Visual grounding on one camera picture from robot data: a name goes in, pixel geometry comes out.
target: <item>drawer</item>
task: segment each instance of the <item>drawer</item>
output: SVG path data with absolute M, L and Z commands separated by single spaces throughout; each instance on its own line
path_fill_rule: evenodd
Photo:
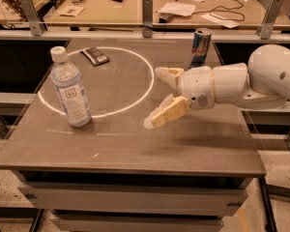
M 38 209 L 116 213 L 233 216 L 244 189 L 164 188 L 27 183 L 19 190 Z
M 79 232 L 218 232 L 220 219 L 195 219 L 192 217 L 138 217 L 138 216 L 86 216 L 53 215 L 52 222 L 64 231 Z

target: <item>white robotic arm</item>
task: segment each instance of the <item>white robotic arm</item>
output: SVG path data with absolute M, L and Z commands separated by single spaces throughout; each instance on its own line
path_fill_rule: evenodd
M 290 49 L 267 44 L 257 48 L 246 64 L 210 68 L 156 68 L 156 74 L 176 89 L 179 97 L 168 96 L 144 121 L 156 128 L 186 114 L 189 108 L 206 109 L 215 103 L 241 108 L 275 108 L 290 100 Z

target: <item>clear water bottle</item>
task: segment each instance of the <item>clear water bottle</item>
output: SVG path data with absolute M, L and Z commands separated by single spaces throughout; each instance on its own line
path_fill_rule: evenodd
M 81 127 L 91 120 L 91 113 L 80 71 L 69 60 L 63 46 L 51 48 L 50 53 L 54 62 L 50 76 L 68 122 L 74 127 Z

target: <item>bottle cap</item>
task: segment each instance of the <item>bottle cap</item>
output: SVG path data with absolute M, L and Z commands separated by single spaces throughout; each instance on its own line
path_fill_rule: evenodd
M 55 63 L 62 63 L 68 60 L 67 50 L 63 46 L 55 46 L 50 49 L 51 59 Z

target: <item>concrete floor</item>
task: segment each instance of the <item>concrete floor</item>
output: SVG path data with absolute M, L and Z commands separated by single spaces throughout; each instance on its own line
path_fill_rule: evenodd
M 267 169 L 268 184 L 290 188 L 290 152 L 281 136 L 271 139 L 256 138 L 260 155 Z M 5 140 L 0 140 L 0 149 Z M 0 207 L 32 207 L 18 191 L 18 178 L 11 171 L 0 170 Z M 264 232 L 266 217 L 258 180 L 252 180 L 247 188 L 248 199 L 233 217 L 223 219 L 224 227 L 220 232 Z M 277 231 L 290 232 L 290 202 L 271 199 Z M 40 232 L 59 232 L 49 220 L 46 211 L 40 225 Z M 28 232 L 30 218 L 0 218 L 1 232 Z

